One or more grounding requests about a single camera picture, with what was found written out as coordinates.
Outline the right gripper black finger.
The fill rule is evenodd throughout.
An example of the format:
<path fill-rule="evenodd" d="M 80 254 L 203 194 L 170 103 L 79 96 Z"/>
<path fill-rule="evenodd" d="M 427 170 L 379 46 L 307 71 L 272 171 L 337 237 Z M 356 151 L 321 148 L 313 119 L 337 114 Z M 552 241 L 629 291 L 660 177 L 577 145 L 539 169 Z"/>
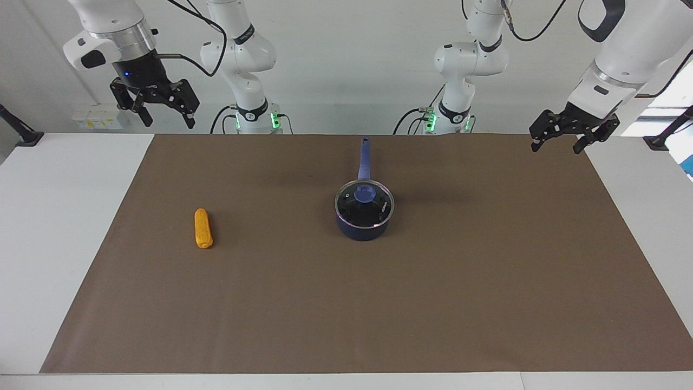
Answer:
<path fill-rule="evenodd" d="M 121 79 L 114 79 L 110 84 L 110 90 L 119 109 L 136 114 L 146 127 L 153 124 L 153 118 L 145 106 L 145 97 L 140 89 L 126 86 Z"/>
<path fill-rule="evenodd" d="M 164 84 L 161 93 L 163 104 L 180 113 L 187 128 L 193 129 L 195 126 L 194 116 L 200 106 L 200 101 L 188 79 Z"/>

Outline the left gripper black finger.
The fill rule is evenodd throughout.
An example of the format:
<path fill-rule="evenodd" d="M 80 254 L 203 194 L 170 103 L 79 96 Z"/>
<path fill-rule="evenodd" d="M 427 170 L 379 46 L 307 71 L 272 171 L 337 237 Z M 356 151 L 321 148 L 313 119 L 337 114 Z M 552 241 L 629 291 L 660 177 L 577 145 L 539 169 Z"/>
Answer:
<path fill-rule="evenodd" d="M 610 116 L 596 129 L 586 131 L 573 145 L 574 154 L 580 154 L 587 146 L 591 146 L 593 143 L 607 141 L 619 125 L 620 119 L 618 116 Z"/>
<path fill-rule="evenodd" d="M 564 127 L 570 124 L 570 117 L 563 113 L 553 113 L 549 109 L 545 109 L 529 127 L 529 133 L 532 138 L 531 149 L 536 153 L 544 142 L 557 138 L 565 133 Z"/>

